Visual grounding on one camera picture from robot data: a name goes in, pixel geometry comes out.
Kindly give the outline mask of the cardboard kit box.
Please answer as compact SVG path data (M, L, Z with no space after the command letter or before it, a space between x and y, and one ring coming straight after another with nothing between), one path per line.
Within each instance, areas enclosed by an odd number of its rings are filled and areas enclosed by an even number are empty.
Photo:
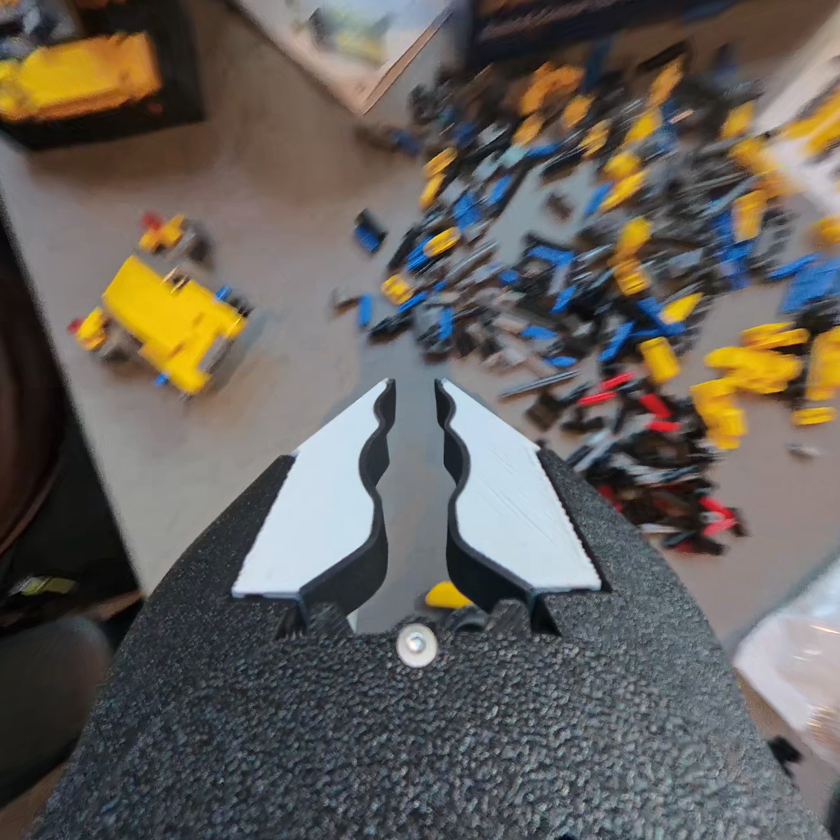
M465 63L482 68L663 20L691 22L732 5L732 1L470 2Z

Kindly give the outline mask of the yellow wedge panel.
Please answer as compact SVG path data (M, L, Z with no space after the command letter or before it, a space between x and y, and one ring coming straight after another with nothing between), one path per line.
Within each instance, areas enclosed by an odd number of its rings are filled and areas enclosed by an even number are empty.
M434 610L457 611L473 606L474 603L451 582L435 584L425 595L425 606Z

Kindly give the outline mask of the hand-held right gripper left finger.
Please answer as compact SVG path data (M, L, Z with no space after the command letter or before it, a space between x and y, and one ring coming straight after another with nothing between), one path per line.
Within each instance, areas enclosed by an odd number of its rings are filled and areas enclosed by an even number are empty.
M388 542L377 483L396 383L383 379L310 436L259 527L231 588L237 599L367 603L385 581Z

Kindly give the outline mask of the clear plastic bag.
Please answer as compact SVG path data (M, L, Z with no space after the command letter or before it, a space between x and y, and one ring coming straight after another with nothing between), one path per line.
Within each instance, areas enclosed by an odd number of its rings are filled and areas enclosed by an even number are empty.
M767 615L734 668L821 760L839 771L839 567Z

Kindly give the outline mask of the grey desk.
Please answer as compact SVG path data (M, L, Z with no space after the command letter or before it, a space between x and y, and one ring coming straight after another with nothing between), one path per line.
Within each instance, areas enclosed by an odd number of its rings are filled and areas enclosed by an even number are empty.
M434 378L446 377L525 435L565 455L579 438L541 433L533 397L498 402L554 371L473 352L430 364L410 334L369 343L334 290L378 291L393 240L417 217L420 161L371 148L355 120L224 2L194 2L208 120L116 143L41 154L2 145L2 189L72 401L143 588L277 456L289 454L385 377L396 383L391 466L379 488L388 577L359 612L378 633L446 574L446 508ZM369 257L352 237L367 209L388 231ZM98 302L141 216L184 213L214 236L220 279L255 304L217 384L195 402L81 351L67 325ZM838 549L838 423L796 432L773 399L745 398L749 433L715 470L746 538L721 557L669 553L730 655L763 614Z

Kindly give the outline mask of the pile of small building pieces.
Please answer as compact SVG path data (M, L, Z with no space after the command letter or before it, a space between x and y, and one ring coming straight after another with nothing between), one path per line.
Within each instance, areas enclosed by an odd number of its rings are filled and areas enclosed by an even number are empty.
M711 478L748 432L741 396L795 427L838 415L838 219L785 260L799 225L755 126L761 80L731 44L693 71L684 38L606 71L545 62L517 101L492 66L442 69L409 130L361 138L425 154L420 216L378 293L334 289L373 342L412 331L431 360L481 354L539 378L530 424L581 443L569 466L662 548L719 557L748 536Z

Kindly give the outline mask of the black base yellow panel assembly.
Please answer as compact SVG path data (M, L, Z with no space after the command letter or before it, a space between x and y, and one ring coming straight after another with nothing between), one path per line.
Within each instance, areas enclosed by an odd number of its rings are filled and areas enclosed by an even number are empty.
M50 151L204 119L187 2L1 2L6 140Z

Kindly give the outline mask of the yellow panel vehicle assembly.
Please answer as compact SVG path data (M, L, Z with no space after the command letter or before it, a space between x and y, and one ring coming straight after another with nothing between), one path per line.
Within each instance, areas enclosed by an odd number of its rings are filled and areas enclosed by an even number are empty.
M100 361L140 361L157 384L190 400L210 386L255 307L230 286L209 284L214 244L199 221L148 212L141 227L98 305L67 330Z

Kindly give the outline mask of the open instruction booklet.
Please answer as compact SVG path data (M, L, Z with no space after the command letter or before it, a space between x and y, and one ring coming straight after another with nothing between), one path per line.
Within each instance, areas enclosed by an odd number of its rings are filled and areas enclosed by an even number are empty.
M236 1L287 58L365 116L449 19L446 1Z

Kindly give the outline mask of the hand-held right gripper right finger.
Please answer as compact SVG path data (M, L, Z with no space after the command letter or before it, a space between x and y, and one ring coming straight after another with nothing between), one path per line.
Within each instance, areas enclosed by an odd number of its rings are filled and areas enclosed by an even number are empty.
M446 558L467 597L599 592L602 576L555 490L540 447L447 379L434 384L444 432Z

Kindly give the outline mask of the black and blue connector piece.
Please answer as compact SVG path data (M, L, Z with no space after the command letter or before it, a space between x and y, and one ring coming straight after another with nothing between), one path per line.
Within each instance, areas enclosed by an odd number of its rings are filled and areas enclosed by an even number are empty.
M353 222L353 237L363 251L376 255L387 239L388 231L368 209L362 209Z

